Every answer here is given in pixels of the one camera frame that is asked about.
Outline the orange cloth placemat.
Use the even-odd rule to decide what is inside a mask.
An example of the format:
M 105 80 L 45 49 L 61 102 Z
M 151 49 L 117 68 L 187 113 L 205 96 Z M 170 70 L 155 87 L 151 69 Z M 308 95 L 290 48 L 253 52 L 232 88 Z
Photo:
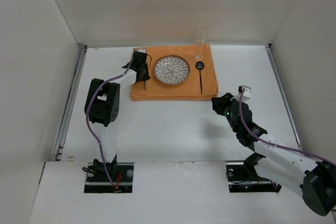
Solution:
M 152 57 L 149 73 L 151 79 L 146 82 L 146 89 L 143 89 L 143 82 L 137 82 L 131 86 L 130 98 L 136 100 L 210 100 L 218 94 L 218 82 L 210 44 L 202 46 L 202 60 L 195 59 L 196 45 L 181 46 L 156 46 L 145 47 L 146 53 Z M 154 65 L 167 55 L 178 55 L 183 57 L 190 64 L 190 75 L 188 79 L 178 85 L 165 85 L 158 82 L 154 76 Z M 200 91 L 199 71 L 195 64 L 202 61 L 205 65 L 202 70 L 203 93 Z

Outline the floral patterned ceramic plate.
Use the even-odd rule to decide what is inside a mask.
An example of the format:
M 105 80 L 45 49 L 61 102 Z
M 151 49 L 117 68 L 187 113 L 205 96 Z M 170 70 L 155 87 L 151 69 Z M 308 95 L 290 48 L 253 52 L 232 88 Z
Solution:
M 173 86 L 185 82 L 190 75 L 190 64 L 178 55 L 161 57 L 154 65 L 154 76 L 162 84 Z

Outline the clear wine glass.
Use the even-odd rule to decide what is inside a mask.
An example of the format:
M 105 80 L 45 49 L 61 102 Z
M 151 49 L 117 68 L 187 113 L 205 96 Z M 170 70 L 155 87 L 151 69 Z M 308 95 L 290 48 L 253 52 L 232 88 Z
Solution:
M 196 26 L 196 33 L 195 33 L 195 44 L 197 46 L 197 50 L 195 53 L 195 59 L 202 60 L 202 46 L 205 42 L 207 35 L 207 27 L 205 25 L 199 24 Z

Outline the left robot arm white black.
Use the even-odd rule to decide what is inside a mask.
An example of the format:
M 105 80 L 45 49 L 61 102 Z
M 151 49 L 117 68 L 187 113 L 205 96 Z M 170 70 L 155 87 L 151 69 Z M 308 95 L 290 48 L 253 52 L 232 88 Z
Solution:
M 103 171 L 112 173 L 116 149 L 113 143 L 112 127 L 119 115 L 122 91 L 138 82 L 150 79 L 151 56 L 145 49 L 134 50 L 130 62 L 122 67 L 122 73 L 107 80 L 91 80 L 85 117 L 89 132 L 98 144 L 98 161 Z

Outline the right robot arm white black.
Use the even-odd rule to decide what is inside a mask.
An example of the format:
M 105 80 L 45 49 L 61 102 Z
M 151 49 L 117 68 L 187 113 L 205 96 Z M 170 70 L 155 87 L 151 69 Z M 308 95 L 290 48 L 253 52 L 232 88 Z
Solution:
M 335 163 L 302 150 L 282 146 L 252 120 L 242 88 L 239 95 L 226 93 L 212 98 L 212 109 L 224 116 L 239 143 L 253 153 L 244 160 L 254 176 L 286 187 L 298 195 L 315 214 L 335 210 Z

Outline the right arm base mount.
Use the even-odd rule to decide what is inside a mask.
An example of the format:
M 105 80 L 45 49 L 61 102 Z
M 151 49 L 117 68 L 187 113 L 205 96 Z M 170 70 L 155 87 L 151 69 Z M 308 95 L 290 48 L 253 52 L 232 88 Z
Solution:
M 226 162 L 226 179 L 230 193 L 278 193 L 282 186 L 270 179 L 260 177 L 255 166 L 262 159 L 252 154 L 244 161 Z

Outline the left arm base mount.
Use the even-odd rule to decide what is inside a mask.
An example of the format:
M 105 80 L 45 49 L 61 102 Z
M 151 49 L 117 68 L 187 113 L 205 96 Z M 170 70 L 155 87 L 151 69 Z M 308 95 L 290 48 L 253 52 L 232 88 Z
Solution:
M 106 163 L 94 159 L 82 171 L 86 173 L 84 193 L 89 194 L 130 194 L 133 189 L 134 164 L 118 163 L 114 159 Z

